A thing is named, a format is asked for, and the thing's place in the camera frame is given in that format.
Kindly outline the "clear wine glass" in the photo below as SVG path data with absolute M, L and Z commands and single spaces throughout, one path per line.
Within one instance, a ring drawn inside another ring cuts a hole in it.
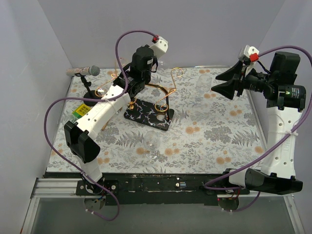
M 144 148 L 149 151 L 147 157 L 149 159 L 157 158 L 158 148 L 160 146 L 160 139 L 158 133 L 148 131 L 143 137 Z
M 212 77 L 208 74 L 202 74 L 196 82 L 195 90 L 199 94 L 204 94 L 210 91 L 211 86 L 212 86 Z

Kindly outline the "clear wine glass back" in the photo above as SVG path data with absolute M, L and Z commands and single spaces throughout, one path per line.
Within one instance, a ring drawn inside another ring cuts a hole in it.
M 212 77 L 208 74 L 202 74 L 196 82 L 195 90 L 199 94 L 204 94 L 210 91 L 211 86 L 212 86 Z

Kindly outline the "stemless clear glass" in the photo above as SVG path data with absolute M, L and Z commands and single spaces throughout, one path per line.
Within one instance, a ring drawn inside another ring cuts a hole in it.
M 153 66 L 153 70 L 156 71 L 156 73 L 158 74 L 164 74 L 167 72 L 167 70 L 169 69 L 169 64 L 163 60 L 158 60 L 154 66 Z

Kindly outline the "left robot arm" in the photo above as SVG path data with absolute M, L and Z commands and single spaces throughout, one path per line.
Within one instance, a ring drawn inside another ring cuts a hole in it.
M 129 70 L 125 72 L 127 78 L 120 74 L 114 80 L 102 98 L 105 102 L 98 102 L 85 117 L 74 123 L 68 121 L 64 125 L 66 144 L 78 158 L 80 167 L 85 172 L 84 177 L 88 180 L 87 189 L 93 195 L 100 194 L 104 188 L 97 160 L 100 147 L 95 139 L 104 124 L 145 88 L 145 84 L 151 80 L 155 59 L 151 46 L 139 47 L 132 56 Z

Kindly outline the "clear wine glass front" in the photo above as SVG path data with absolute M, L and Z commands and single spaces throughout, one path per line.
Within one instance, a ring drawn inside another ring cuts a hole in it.
M 160 146 L 160 139 L 158 133 L 148 131 L 143 137 L 144 148 L 149 151 L 147 157 L 149 159 L 157 158 L 158 148 Z

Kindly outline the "clear glass edge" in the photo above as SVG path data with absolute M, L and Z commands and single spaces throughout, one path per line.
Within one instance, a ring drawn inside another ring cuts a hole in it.
M 77 120 L 77 118 L 73 114 L 67 115 L 64 118 L 63 125 L 65 125 L 67 122 L 75 123 L 76 120 Z

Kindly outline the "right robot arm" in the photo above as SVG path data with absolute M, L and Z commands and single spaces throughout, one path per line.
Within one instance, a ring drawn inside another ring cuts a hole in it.
M 260 170 L 248 167 L 235 173 L 228 169 L 228 177 L 221 180 L 220 187 L 227 194 L 239 186 L 277 195 L 296 193 L 302 190 L 303 182 L 295 178 L 293 127 L 299 123 L 306 102 L 305 87 L 294 83 L 300 56 L 278 51 L 265 73 L 252 67 L 257 60 L 258 53 L 241 57 L 232 68 L 216 76 L 222 84 L 213 86 L 212 91 L 228 99 L 240 96 L 243 90 L 264 95 L 269 116 L 268 155 Z

